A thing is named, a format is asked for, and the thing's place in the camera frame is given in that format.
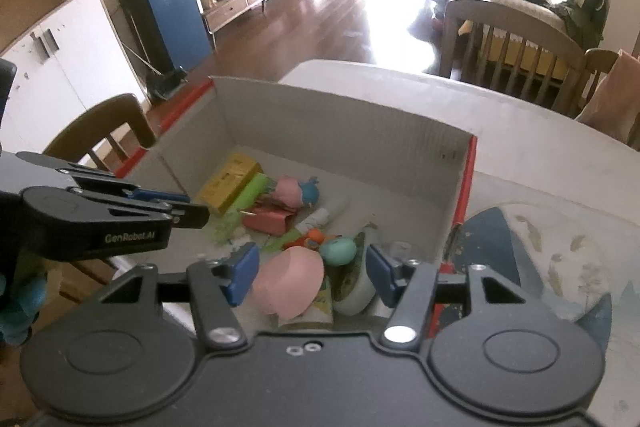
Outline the blue gloved hand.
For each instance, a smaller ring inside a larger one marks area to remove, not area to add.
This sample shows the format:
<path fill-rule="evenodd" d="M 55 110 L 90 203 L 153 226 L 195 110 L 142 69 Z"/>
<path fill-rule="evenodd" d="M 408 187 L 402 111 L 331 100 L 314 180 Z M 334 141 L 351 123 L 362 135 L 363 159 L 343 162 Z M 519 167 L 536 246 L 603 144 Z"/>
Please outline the blue gloved hand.
<path fill-rule="evenodd" d="M 32 324 L 47 300 L 46 262 L 21 251 L 1 262 L 1 343 L 21 346 L 32 335 Z"/>

